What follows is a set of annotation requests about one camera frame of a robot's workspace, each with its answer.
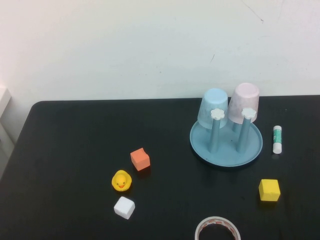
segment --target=white flower-shaped knob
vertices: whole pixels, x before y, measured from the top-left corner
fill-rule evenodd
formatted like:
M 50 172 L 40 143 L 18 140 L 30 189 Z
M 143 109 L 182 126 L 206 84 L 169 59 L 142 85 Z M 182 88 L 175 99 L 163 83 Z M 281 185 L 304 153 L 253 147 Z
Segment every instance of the white flower-shaped knob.
M 219 108 L 213 109 L 211 110 L 211 117 L 214 120 L 221 120 L 225 117 L 225 111 Z
M 253 110 L 252 108 L 244 108 L 242 109 L 241 115 L 245 119 L 253 119 L 257 114 L 257 111 Z

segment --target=roll of tape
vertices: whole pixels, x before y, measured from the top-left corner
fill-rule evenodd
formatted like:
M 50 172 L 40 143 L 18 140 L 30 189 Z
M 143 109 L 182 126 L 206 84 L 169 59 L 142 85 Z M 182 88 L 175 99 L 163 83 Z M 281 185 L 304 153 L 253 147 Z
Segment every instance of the roll of tape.
M 219 216 L 210 216 L 210 217 L 207 217 L 206 219 L 203 219 L 196 227 L 194 240 L 199 240 L 199 235 L 202 229 L 204 229 L 206 226 L 211 224 L 219 224 L 226 227 L 232 233 L 235 240 L 241 240 L 240 233 L 236 228 L 236 226 L 233 225 L 233 223 L 230 222 L 229 220 Z

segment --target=yellow rubber duck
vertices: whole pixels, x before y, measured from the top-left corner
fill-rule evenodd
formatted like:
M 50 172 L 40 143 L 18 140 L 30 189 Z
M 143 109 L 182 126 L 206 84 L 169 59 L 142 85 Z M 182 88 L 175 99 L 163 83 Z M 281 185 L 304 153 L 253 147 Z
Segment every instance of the yellow rubber duck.
M 131 183 L 131 176 L 123 170 L 117 171 L 111 181 L 111 184 L 114 187 L 114 189 L 119 192 L 128 190 L 131 186 Z

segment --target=glue stick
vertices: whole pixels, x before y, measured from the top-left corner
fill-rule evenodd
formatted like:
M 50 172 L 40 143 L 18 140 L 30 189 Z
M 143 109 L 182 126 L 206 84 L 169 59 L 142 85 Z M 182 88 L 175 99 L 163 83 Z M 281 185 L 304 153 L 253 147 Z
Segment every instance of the glue stick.
M 273 127 L 273 152 L 275 154 L 280 154 L 282 152 L 282 127 Z

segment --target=foam cube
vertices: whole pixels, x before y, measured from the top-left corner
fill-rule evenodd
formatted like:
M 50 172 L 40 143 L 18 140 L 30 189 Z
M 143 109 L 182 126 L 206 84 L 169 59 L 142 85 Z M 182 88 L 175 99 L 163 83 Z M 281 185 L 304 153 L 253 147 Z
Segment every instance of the foam cube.
M 276 179 L 262 179 L 259 184 L 261 201 L 276 202 L 280 197 L 280 188 Z
M 135 210 L 135 203 L 134 201 L 122 196 L 119 198 L 119 200 L 114 205 L 113 209 L 116 214 L 119 216 L 129 219 L 131 214 Z
M 133 151 L 130 156 L 133 165 L 138 171 L 150 166 L 150 158 L 143 148 Z

